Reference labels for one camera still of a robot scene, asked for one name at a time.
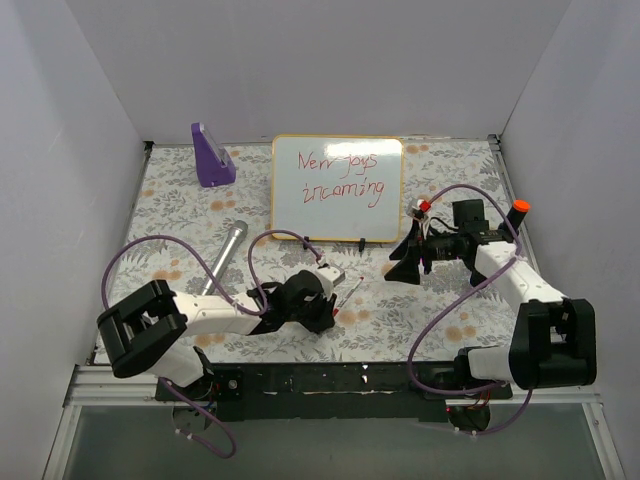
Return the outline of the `red whiteboard marker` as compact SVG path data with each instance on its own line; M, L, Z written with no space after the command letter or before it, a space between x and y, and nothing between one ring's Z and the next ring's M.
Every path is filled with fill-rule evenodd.
M340 312L340 310L342 308L344 308L344 306L347 304L347 302L351 299L351 297L355 294L355 292L361 286L361 284L364 281L364 279L365 279L364 276L359 276L357 281L355 282L355 284L349 289L349 291L346 293L346 295L334 306L334 309L333 309L333 316L334 317L338 315L338 313Z

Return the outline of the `yellow framed whiteboard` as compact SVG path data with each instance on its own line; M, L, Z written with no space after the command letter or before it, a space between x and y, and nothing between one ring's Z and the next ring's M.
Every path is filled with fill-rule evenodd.
M272 142L271 228L316 241L400 236L404 145L396 137L279 135Z

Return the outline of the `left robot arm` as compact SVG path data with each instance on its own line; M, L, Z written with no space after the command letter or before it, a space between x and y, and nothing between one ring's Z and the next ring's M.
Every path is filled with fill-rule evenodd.
M324 264L302 270L284 283L264 283L267 309L260 316L241 310L261 306L256 289L227 302L220 295L174 292L164 280L151 281L103 312L97 326L115 377L151 373L171 380L188 398L200 400L212 390L211 367L202 350L181 344L182 338L263 335L287 323L322 333L335 325L335 287L344 280L344 271Z

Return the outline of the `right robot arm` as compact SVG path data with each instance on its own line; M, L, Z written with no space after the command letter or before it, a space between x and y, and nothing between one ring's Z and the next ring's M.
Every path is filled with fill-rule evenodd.
M475 397L495 384L523 390L584 386L597 376L594 307L571 299L546 282L517 253L518 229L530 206L515 201L505 219L491 228L480 199L453 203L453 226L431 227L426 200L409 206L412 225L391 253L388 281L419 284L436 261L460 260L470 285L494 286L515 314L507 346L463 347L449 372L426 382L433 393L457 391Z

